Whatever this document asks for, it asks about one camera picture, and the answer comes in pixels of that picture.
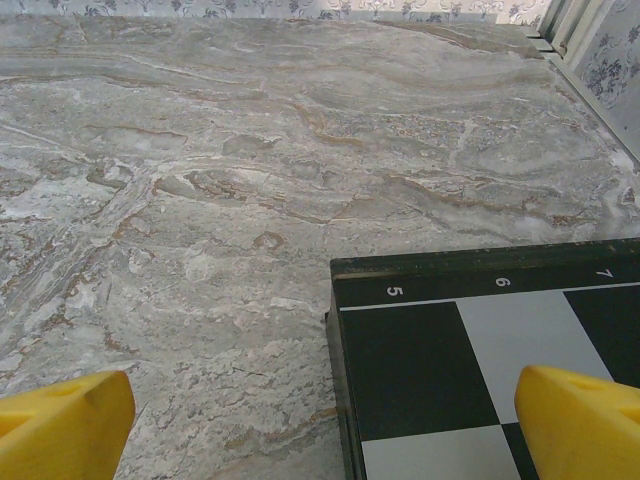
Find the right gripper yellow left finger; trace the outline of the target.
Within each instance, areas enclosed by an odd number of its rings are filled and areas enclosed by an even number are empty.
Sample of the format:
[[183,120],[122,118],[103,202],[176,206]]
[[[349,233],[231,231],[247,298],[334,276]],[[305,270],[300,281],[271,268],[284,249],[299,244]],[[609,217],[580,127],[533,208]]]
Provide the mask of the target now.
[[112,479],[135,418],[123,371],[1,399],[3,479]]

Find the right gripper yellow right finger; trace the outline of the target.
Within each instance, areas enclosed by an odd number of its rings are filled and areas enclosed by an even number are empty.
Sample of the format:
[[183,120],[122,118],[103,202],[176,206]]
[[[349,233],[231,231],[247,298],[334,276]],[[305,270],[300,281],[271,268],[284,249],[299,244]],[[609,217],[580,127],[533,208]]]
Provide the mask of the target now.
[[541,479],[637,479],[639,390],[555,367],[519,376],[516,416]]

